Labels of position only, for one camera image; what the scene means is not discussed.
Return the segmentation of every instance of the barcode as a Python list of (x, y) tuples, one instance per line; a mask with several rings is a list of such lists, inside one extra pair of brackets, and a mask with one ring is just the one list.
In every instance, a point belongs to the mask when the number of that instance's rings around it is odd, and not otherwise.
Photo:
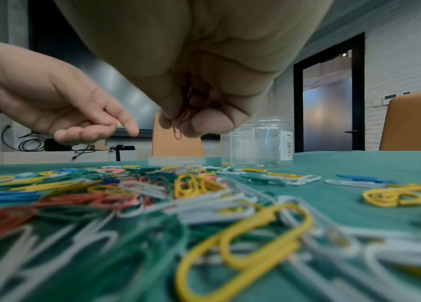
[(280, 160), (293, 160), (293, 133), (280, 131)]

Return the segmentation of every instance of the pile of paper clips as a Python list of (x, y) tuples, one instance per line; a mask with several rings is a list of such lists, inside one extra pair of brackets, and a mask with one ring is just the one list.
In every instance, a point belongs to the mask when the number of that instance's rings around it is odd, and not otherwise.
[[(377, 206), (421, 204), (421, 185), (340, 177), (351, 180), (325, 182), (371, 189), (363, 196)], [(341, 227), (243, 184), (319, 179), (201, 166), (0, 176), (0, 204), (13, 205), (0, 208), (0, 302), (159, 301), (176, 263), (183, 302), (229, 301), (278, 264), (328, 301), (421, 301), (421, 234)], [(199, 294), (187, 275), (205, 265), (238, 274)]]

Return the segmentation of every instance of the white brick wall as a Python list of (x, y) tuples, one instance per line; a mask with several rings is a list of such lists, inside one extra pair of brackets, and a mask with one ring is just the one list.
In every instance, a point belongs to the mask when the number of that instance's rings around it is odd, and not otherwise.
[[(366, 150), (378, 150), (387, 107), (372, 107), (372, 100), (421, 91), (421, 0), (392, 0), (306, 45), (295, 62), (362, 32), (366, 33)], [(269, 111), (293, 120), (292, 66), (275, 80)]]

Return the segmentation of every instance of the green table surface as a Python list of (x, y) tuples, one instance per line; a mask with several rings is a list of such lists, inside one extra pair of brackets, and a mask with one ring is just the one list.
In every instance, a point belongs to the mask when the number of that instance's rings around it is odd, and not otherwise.
[[(85, 168), (109, 165), (141, 165), (147, 161), (70, 163), (43, 165), (1, 165), (0, 175), (23, 172), (42, 172), (60, 168)], [(208, 158), (207, 165), (220, 165), (219, 158)], [(366, 189), (324, 184), (326, 179), (337, 179), (336, 174), (348, 174), (396, 180), (402, 184), (421, 184), (421, 152), (311, 152), (295, 154), (293, 166), (269, 169), (269, 172), (298, 175), (319, 175), (322, 180), (304, 186), (251, 185), (260, 191), (276, 195), (302, 198), (340, 225), (372, 229), (421, 232), (414, 221), (421, 220), (421, 207), (378, 208), (364, 203)], [(231, 176), (244, 182), (239, 176)], [(210, 292), (235, 275), (224, 267), (192, 269), (189, 286), (197, 292)], [(156, 296), (156, 301), (174, 301), (171, 291)], [(234, 301), (323, 301), (311, 288), (295, 280), (284, 267), (278, 267), (260, 278)]]

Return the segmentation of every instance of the orange chair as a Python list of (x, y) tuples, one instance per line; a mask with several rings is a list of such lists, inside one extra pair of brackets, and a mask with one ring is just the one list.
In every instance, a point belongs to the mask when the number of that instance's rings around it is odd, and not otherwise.
[(152, 134), (152, 156), (194, 157), (205, 156), (205, 153), (200, 138), (185, 137), (179, 130), (174, 133), (172, 128), (163, 129), (159, 125), (159, 113), (157, 113)]
[(421, 151), (421, 92), (391, 100), (379, 150)]

